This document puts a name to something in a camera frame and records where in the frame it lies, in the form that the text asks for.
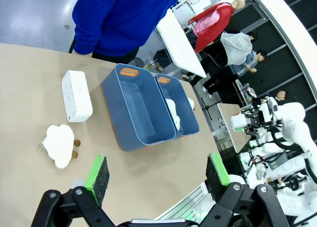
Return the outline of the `aluminium table frame rail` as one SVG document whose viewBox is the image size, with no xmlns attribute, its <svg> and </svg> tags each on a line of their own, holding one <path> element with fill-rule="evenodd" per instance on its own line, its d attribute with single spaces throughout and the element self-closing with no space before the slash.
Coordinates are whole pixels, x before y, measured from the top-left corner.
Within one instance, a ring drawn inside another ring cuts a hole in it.
<svg viewBox="0 0 317 227">
<path fill-rule="evenodd" d="M 208 189 L 205 182 L 191 191 L 188 195 L 170 207 L 167 211 L 155 218 L 155 220 L 167 219 L 186 219 L 197 221 L 200 217 L 196 214 L 195 208 L 208 195 Z"/>
</svg>

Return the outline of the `small blue plastic basket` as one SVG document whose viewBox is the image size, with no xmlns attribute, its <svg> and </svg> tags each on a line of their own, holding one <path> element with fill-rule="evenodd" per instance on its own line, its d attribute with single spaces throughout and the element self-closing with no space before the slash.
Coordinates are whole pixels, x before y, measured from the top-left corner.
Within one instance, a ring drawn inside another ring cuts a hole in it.
<svg viewBox="0 0 317 227">
<path fill-rule="evenodd" d="M 155 79 L 162 93 L 162 96 L 165 99 L 165 103 L 166 103 L 166 99 L 172 99 L 175 102 L 176 112 L 177 112 L 177 115 L 180 117 L 179 131 L 176 129 L 176 126 L 174 124 L 175 130 L 176 130 L 175 137 L 181 138 L 181 137 L 191 136 L 198 133 L 200 130 L 199 124 L 194 114 L 194 111 L 192 110 L 190 106 L 190 103 L 187 99 L 188 96 L 186 95 L 181 82 L 177 78 L 170 77 L 168 75 L 163 75 L 163 74 L 157 74 L 155 76 Z"/>
</svg>

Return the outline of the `person in red jacket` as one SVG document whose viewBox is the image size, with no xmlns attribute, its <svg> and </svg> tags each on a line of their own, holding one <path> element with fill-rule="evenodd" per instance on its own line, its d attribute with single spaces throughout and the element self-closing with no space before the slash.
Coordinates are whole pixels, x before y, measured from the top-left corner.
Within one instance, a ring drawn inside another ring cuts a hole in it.
<svg viewBox="0 0 317 227">
<path fill-rule="evenodd" d="M 230 18 L 235 10 L 245 6 L 244 0 L 234 0 L 231 3 L 222 2 L 213 5 L 202 13 L 188 21 L 193 24 L 192 33 L 188 40 L 195 53 L 202 51 L 211 44 L 229 24 Z"/>
</svg>

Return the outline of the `large blue plastic basket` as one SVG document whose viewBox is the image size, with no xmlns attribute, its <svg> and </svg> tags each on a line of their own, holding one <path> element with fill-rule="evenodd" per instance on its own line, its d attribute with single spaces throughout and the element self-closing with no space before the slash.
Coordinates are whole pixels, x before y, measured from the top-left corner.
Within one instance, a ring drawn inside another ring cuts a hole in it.
<svg viewBox="0 0 317 227">
<path fill-rule="evenodd" d="M 175 138 L 165 99 L 149 71 L 119 63 L 102 82 L 102 89 L 121 149 L 133 151 Z"/>
</svg>

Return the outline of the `person in grey hoodie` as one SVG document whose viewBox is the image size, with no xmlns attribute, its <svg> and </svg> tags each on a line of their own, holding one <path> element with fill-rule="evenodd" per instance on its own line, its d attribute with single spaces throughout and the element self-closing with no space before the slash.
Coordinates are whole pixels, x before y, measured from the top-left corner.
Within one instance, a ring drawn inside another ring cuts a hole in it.
<svg viewBox="0 0 317 227">
<path fill-rule="evenodd" d="M 241 65 L 246 56 L 253 50 L 252 43 L 258 39 L 257 33 L 242 32 L 231 34 L 221 33 L 220 40 L 211 45 L 209 56 L 203 60 L 204 68 L 211 78 L 204 82 L 202 91 L 211 98 L 214 92 L 219 91 L 236 79 L 229 65 Z"/>
</svg>

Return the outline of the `white rectangular digital clock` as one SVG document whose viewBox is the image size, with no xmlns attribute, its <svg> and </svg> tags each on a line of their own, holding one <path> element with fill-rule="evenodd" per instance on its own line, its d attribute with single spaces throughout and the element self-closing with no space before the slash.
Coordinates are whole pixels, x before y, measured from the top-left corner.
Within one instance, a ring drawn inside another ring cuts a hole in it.
<svg viewBox="0 0 317 227">
<path fill-rule="evenodd" d="M 61 88 L 68 122 L 87 121 L 93 113 L 93 107 L 85 73 L 68 70 L 62 78 Z"/>
</svg>

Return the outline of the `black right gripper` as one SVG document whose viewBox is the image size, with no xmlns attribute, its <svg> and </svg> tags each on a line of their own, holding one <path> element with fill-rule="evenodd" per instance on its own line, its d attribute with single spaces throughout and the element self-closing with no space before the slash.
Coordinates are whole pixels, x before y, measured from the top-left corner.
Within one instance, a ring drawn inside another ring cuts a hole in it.
<svg viewBox="0 0 317 227">
<path fill-rule="evenodd" d="M 249 104 L 242 108 L 241 114 L 246 119 L 243 131 L 247 135 L 260 138 L 273 126 L 273 113 L 267 103 L 257 106 Z"/>
</svg>

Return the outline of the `white box on gripper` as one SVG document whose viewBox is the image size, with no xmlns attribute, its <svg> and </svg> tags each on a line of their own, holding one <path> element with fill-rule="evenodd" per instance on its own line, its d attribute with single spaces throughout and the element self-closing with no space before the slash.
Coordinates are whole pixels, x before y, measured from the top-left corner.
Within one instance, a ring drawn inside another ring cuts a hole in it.
<svg viewBox="0 0 317 227">
<path fill-rule="evenodd" d="M 248 125 L 248 119 L 244 114 L 239 113 L 230 117 L 230 123 L 234 132 L 244 132 Z"/>
</svg>

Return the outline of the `white fluffy plush toy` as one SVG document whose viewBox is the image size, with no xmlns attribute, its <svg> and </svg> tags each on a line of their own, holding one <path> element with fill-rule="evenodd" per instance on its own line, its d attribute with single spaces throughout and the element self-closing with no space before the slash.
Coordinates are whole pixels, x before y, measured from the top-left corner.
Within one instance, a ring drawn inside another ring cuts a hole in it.
<svg viewBox="0 0 317 227">
<path fill-rule="evenodd" d="M 180 117 L 177 115 L 176 112 L 176 105 L 175 102 L 172 99 L 166 99 L 167 106 L 169 108 L 169 111 L 171 113 L 172 119 L 174 121 L 174 124 L 176 126 L 176 129 L 180 130 Z"/>
</svg>

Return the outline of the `person in denim jacket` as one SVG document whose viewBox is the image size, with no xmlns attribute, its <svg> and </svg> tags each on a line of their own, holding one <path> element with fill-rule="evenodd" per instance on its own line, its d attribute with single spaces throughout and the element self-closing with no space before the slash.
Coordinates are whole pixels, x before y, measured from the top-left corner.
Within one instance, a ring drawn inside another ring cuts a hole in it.
<svg viewBox="0 0 317 227">
<path fill-rule="evenodd" d="M 246 56 L 245 61 L 241 64 L 241 65 L 229 65 L 232 73 L 239 77 L 242 77 L 246 72 L 251 72 L 251 73 L 255 73 L 257 72 L 257 69 L 255 68 L 255 66 L 261 62 L 264 61 L 265 58 L 267 57 L 267 53 L 262 50 L 259 49 L 257 52 L 256 51 L 252 51 L 251 53 L 249 53 Z"/>
</svg>

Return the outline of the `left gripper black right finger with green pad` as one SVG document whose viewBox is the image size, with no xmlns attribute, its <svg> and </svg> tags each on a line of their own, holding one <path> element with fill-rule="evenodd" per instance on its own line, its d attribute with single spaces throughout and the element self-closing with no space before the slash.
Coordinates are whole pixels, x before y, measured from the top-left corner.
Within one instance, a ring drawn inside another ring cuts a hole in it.
<svg viewBox="0 0 317 227">
<path fill-rule="evenodd" d="M 273 188 L 233 182 L 218 152 L 208 155 L 206 177 L 215 204 L 198 227 L 290 227 Z"/>
</svg>

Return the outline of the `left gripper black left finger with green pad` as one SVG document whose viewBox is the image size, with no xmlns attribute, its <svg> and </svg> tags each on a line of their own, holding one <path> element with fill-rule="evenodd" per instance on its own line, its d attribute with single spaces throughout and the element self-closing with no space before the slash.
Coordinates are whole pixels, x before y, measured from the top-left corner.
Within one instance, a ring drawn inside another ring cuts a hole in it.
<svg viewBox="0 0 317 227">
<path fill-rule="evenodd" d="M 52 189 L 43 194 L 31 227 L 70 227 L 76 218 L 84 218 L 89 227 L 116 227 L 102 210 L 108 181 L 106 157 L 98 155 L 82 186 L 64 194 Z"/>
</svg>

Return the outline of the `seated dark-haired person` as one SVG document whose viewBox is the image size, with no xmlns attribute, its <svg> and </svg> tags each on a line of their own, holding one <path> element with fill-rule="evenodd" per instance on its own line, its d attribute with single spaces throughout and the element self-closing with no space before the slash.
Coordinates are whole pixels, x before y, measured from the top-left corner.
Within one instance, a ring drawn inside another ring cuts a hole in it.
<svg viewBox="0 0 317 227">
<path fill-rule="evenodd" d="M 284 101 L 288 98 L 289 96 L 289 92 L 286 90 L 281 90 L 277 93 L 277 95 L 275 96 L 275 100 L 277 101 Z"/>
</svg>

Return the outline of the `person in blue sweater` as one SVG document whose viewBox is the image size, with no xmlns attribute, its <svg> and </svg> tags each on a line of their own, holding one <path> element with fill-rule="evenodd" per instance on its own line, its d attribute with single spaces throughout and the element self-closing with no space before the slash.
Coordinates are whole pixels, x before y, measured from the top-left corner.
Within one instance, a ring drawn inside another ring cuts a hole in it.
<svg viewBox="0 0 317 227">
<path fill-rule="evenodd" d="M 69 53 L 130 63 L 178 0 L 77 0 Z"/>
</svg>

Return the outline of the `white rectangular background table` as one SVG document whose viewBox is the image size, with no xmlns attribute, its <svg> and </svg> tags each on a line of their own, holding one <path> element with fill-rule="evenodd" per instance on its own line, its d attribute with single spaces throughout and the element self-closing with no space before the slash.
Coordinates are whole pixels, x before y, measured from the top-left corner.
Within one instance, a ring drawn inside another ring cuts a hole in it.
<svg viewBox="0 0 317 227">
<path fill-rule="evenodd" d="M 156 30 L 165 44 L 173 65 L 173 71 L 169 72 L 168 76 L 173 76 L 175 73 L 185 70 L 202 78 L 207 77 L 171 9 L 167 10 L 165 16 L 157 24 Z"/>
</svg>

